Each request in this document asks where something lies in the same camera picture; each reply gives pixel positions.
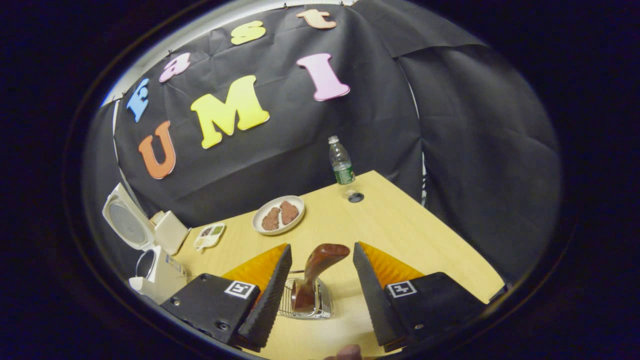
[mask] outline pink letter i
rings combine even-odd
[[[311,80],[316,86],[314,99],[317,101],[325,101],[334,97],[345,96],[349,93],[350,88],[341,83],[338,77],[329,65],[330,54],[321,53],[305,56],[296,61],[302,67],[307,68]]]

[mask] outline foam letter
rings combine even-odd
[[[267,29],[262,27],[262,21],[251,21],[247,24],[240,25],[231,31],[231,44],[244,44],[245,42],[262,37],[266,32]]]
[[[319,12],[316,9],[309,9],[297,14],[296,16],[304,17],[307,24],[316,29],[333,29],[337,25],[335,21],[327,21],[324,19],[325,16],[329,16],[328,12]]]
[[[189,56],[191,56],[190,53],[184,53],[166,64],[166,66],[164,66],[164,72],[160,75],[160,82],[164,83],[174,75],[184,72],[189,65],[191,65]]]
[[[145,112],[145,109],[149,104],[149,100],[144,100],[144,98],[146,98],[149,94],[149,91],[145,87],[148,82],[149,79],[142,80],[140,85],[138,85],[138,87],[136,88],[136,91],[134,91],[133,95],[131,95],[129,102],[127,102],[127,109],[133,111],[133,115],[136,116],[136,122],[140,121],[142,113]]]
[[[347,85],[338,80],[333,69],[331,69],[331,65],[329,65],[330,58],[331,55],[320,53],[309,55],[296,61],[298,65],[307,68],[307,71],[309,71],[311,80],[314,81],[316,86],[314,99],[317,101],[325,101],[333,99],[334,97],[345,96],[351,90]]]
[[[154,150],[151,148],[151,141],[154,139],[153,136],[147,136],[142,140],[140,146],[138,146],[138,151],[142,154],[142,159],[145,160],[147,171],[154,179],[160,180],[171,174],[175,167],[175,150],[173,149],[173,143],[169,135],[170,124],[169,121],[165,121],[156,128],[156,135],[160,137],[160,143],[164,150],[164,163],[159,164],[157,162]]]
[[[222,131],[234,134],[236,112],[238,129],[247,130],[269,120],[269,113],[260,107],[255,96],[253,83],[255,76],[249,75],[235,80],[229,87],[227,102],[221,102],[213,95],[201,96],[191,104],[191,110],[198,114],[202,128],[202,147],[208,149],[222,140],[222,134],[213,127],[215,123]]]

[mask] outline green bottle label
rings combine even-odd
[[[352,167],[334,171],[333,173],[335,174],[335,179],[338,180],[340,185],[351,184],[356,179],[356,175],[353,173]]]

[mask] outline white plate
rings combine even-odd
[[[281,211],[278,213],[279,228],[275,230],[265,230],[262,227],[262,219],[264,219],[264,217],[267,216],[271,208],[280,208],[280,205],[285,200],[288,201],[291,205],[298,208],[298,213],[299,213],[298,216],[287,225],[282,225],[282,211]],[[297,196],[288,195],[288,196],[279,197],[277,199],[273,199],[267,202],[265,205],[263,205],[258,210],[258,212],[253,216],[252,224],[253,224],[253,228],[260,234],[277,235],[277,234],[282,234],[285,231],[288,231],[292,229],[294,226],[298,225],[298,222],[300,222],[304,214],[305,214],[305,202],[302,201],[302,199]]]

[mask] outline orange soft finger pad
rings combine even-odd
[[[413,280],[424,276],[423,273],[394,258],[393,256],[376,249],[375,247],[358,241],[362,250],[369,258],[371,267],[376,273],[380,286],[384,288],[388,284],[395,284],[407,280]]]
[[[254,302],[254,304],[257,304],[264,290],[267,288],[271,274],[273,274],[273,270],[275,270],[278,260],[280,260],[280,256],[282,256],[286,247],[287,243],[283,243],[271,250],[267,250],[255,258],[235,267],[233,270],[222,275],[222,277],[257,285],[260,288],[260,295],[258,295],[258,298],[255,299]]]

